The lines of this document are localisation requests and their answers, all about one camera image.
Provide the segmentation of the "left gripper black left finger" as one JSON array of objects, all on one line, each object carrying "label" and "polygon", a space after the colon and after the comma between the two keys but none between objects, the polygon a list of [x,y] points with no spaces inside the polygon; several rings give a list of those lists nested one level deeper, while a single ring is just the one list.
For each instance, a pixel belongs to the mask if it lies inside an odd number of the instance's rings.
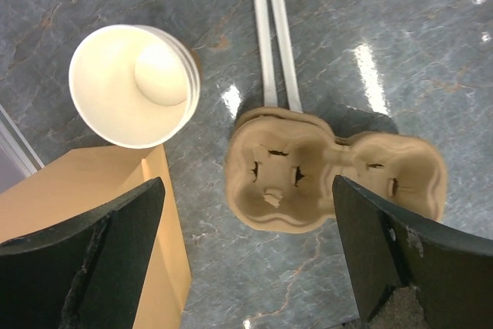
[{"label": "left gripper black left finger", "polygon": [[1,245],[3,328],[131,328],[163,211],[155,178]]}]

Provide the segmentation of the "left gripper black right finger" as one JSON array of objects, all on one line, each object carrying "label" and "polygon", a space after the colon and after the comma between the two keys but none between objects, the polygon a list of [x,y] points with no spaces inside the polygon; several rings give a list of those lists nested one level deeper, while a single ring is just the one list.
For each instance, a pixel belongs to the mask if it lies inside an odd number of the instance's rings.
[{"label": "left gripper black right finger", "polygon": [[492,242],[398,206],[343,176],[338,230],[363,328],[490,328]]}]

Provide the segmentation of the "pulp cardboard cup carrier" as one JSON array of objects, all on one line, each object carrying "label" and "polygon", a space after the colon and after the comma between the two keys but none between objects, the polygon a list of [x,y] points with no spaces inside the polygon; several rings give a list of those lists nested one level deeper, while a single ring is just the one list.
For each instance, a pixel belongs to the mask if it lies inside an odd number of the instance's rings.
[{"label": "pulp cardboard cup carrier", "polygon": [[337,176],[436,221],[447,197],[444,159],[426,140],[371,131],[340,138],[321,118],[280,107],[237,120],[224,168],[227,204],[255,230],[317,229],[335,215]]}]

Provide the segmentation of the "brown paper coffee cup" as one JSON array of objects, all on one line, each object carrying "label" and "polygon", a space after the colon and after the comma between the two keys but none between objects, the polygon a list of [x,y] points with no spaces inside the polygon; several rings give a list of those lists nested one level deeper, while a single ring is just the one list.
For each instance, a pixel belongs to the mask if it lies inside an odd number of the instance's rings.
[{"label": "brown paper coffee cup", "polygon": [[169,110],[139,90],[135,62],[159,39],[142,25],[110,25],[87,35],[69,65],[69,91],[84,122],[108,142],[145,149],[169,140]]}]

